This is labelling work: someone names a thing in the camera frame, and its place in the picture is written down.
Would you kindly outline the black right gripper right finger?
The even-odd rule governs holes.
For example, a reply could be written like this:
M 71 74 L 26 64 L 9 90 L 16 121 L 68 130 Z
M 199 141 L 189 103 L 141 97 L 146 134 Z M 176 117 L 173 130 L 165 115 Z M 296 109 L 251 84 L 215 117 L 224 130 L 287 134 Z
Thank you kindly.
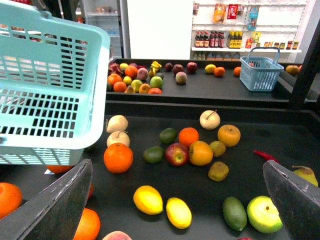
M 320 188 L 279 163 L 262 167 L 268 194 L 292 240 L 320 238 Z

